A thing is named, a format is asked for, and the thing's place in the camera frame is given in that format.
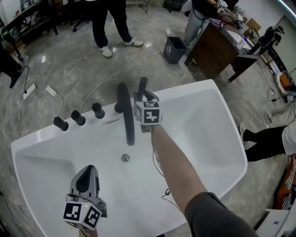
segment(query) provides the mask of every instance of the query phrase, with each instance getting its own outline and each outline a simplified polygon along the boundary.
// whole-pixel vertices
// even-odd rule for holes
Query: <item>white bathtub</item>
[[[156,94],[163,127],[206,188],[221,198],[243,177],[247,159],[218,88],[207,80]],[[136,142],[128,146],[122,115],[114,104],[103,109],[101,120],[86,112],[84,126],[67,119],[67,131],[51,125],[12,143],[18,182],[40,230],[46,237],[78,236],[62,214],[72,178],[89,164],[98,169],[99,195],[107,203],[108,218],[98,224],[100,236],[155,237],[185,223],[184,216],[160,198],[167,185],[153,165],[150,134],[143,134],[135,121]],[[128,163],[122,162],[122,154],[130,156]]]

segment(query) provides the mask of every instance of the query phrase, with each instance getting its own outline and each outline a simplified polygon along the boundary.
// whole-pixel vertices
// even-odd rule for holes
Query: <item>person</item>
[[[130,36],[129,29],[126,25],[125,0],[101,1],[86,0],[87,9],[92,18],[93,36],[103,56],[112,57],[112,52],[108,48],[108,39],[105,35],[105,21],[108,10],[114,18],[118,33],[120,34],[123,44],[126,46],[142,47],[144,43]]]
[[[282,39],[281,34],[284,34],[284,29],[281,26],[277,28],[269,27],[264,36],[260,37],[258,43],[249,51],[249,54],[255,53],[261,47],[259,54],[262,55],[267,50],[270,50],[274,43],[278,46]]]
[[[168,188],[193,237],[257,237],[242,218],[207,191],[188,158],[161,125],[150,127],[150,132]]]
[[[228,8],[233,10],[238,0],[226,0],[225,2],[227,3]],[[184,36],[184,43],[187,48],[190,49],[193,47],[197,36],[202,34],[210,23],[210,18],[219,18],[217,1],[192,0],[192,10],[189,14]]]
[[[239,131],[243,142],[256,143],[246,150],[248,162],[280,154],[292,155],[296,153],[296,122],[288,126],[264,129],[256,133],[246,129],[244,122],[242,122]]]
[[[287,126],[294,122],[296,118],[296,103],[291,102],[284,104],[280,108],[273,110],[267,116],[271,123],[267,124],[266,128]]]
[[[17,63],[8,52],[6,52],[2,45],[0,46],[0,71],[4,72],[11,78],[9,88],[13,88],[17,80],[19,79],[23,67]]]

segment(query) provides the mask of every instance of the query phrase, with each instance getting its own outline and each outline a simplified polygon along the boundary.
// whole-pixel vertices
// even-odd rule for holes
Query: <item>gray sleeve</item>
[[[200,193],[186,206],[185,217],[193,237],[258,237],[240,217],[213,193]]]

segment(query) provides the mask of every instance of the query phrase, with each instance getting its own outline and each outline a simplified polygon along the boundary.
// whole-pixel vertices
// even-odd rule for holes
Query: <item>power strip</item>
[[[27,99],[33,93],[33,91],[35,91],[35,90],[36,90],[35,84],[31,85],[29,87],[29,89],[27,90],[27,94],[23,94],[23,99],[24,100]]]

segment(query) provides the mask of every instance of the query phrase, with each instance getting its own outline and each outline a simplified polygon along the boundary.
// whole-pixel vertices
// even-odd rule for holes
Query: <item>gray marble floor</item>
[[[26,64],[30,67],[27,85],[35,83],[37,90],[24,102],[17,134],[0,131],[0,187],[11,208],[14,222],[18,223],[28,237],[41,237],[42,234],[22,198],[13,168],[10,145],[12,141],[52,124],[54,115],[59,111],[60,101],[45,91],[47,85],[64,98],[60,117],[66,119],[74,109],[81,107],[88,94],[104,80],[124,81],[131,93],[137,89],[141,76],[148,77],[148,88],[152,91],[206,79],[196,67],[190,65],[187,68],[183,64],[184,57],[178,65],[170,65],[161,54],[149,56],[140,65],[125,71],[138,64],[145,56],[161,50],[166,33],[158,30],[157,26],[173,27],[173,34],[182,36],[187,21],[182,14],[169,14],[162,8],[151,8],[147,14],[139,8],[128,8],[127,15],[131,35],[143,40],[145,46],[140,49],[123,46],[112,18],[108,15],[105,30],[109,46],[114,51],[112,59],[105,59],[100,54],[89,23],[82,24],[76,33],[72,32],[71,26],[62,25],[58,27],[58,36],[50,31],[24,49]],[[264,129],[267,112],[281,103],[266,100],[269,88],[266,80],[275,88],[268,67],[259,60],[230,84],[227,78],[232,73],[231,68],[226,69],[215,82],[236,124],[245,121],[246,126],[253,131]],[[18,121],[24,81],[25,74],[10,90],[10,79],[5,74],[0,74],[0,122],[1,127],[9,131],[15,130]],[[90,97],[83,112],[91,110],[93,102],[107,105],[115,101],[116,85],[112,82],[106,83]],[[249,164],[246,175],[222,201],[230,210],[254,226],[267,208],[285,165],[286,158]],[[22,236],[12,224],[2,197],[0,218],[5,221],[13,236]],[[190,235],[187,225],[166,234],[171,237]]]

